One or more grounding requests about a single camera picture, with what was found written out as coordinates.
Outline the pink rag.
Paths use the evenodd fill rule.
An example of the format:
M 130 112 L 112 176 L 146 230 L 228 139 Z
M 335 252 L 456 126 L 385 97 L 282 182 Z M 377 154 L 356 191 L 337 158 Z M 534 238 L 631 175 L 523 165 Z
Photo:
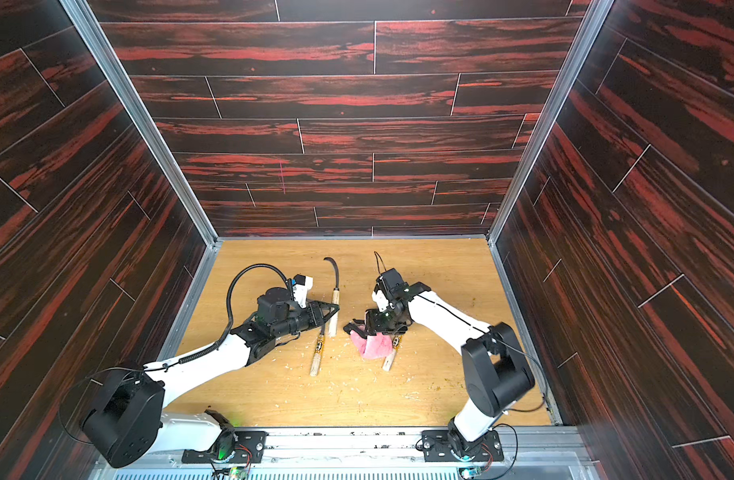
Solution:
M 350 338 L 364 360 L 385 358 L 393 351 L 392 338 L 382 333 L 367 335 L 362 338 L 355 331 L 352 331 Z

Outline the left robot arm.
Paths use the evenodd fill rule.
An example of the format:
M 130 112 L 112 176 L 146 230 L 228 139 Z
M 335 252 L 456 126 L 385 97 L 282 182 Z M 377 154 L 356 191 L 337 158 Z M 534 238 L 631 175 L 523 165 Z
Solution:
M 323 326 L 336 303 L 297 301 L 282 287 L 269 289 L 257 310 L 220 342 L 150 363 L 140 371 L 116 369 L 104 380 L 80 423 L 82 433 L 110 466 L 121 468 L 150 452 L 210 451 L 231 457 L 233 427 L 213 410 L 182 415 L 165 407 L 190 390 L 242 369 L 281 345 L 282 337 Z

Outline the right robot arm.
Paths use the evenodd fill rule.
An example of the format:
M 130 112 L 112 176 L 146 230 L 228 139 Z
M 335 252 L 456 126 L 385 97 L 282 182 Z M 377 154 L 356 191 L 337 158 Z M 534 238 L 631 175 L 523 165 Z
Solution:
M 535 377 L 514 330 L 479 321 L 422 282 L 412 285 L 394 269 L 376 279 L 376 307 L 343 327 L 365 358 L 386 357 L 409 326 L 420 324 L 460 354 L 468 400 L 450 420 L 442 444 L 461 460 L 474 458 L 490 427 L 535 386 Z

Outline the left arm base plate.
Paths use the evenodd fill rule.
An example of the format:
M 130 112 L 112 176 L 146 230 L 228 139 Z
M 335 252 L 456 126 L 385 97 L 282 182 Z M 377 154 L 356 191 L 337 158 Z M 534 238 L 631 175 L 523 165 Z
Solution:
M 234 430 L 221 432 L 206 451 L 185 450 L 184 464 L 257 464 L 265 452 L 267 432 L 261 430 Z

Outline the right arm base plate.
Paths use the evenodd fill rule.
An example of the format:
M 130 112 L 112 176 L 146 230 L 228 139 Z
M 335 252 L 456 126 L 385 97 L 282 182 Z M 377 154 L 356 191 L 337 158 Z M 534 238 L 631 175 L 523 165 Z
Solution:
M 423 430 L 416 443 L 426 462 L 501 462 L 504 453 L 500 437 L 488 430 L 477 440 L 468 441 L 457 431 Z

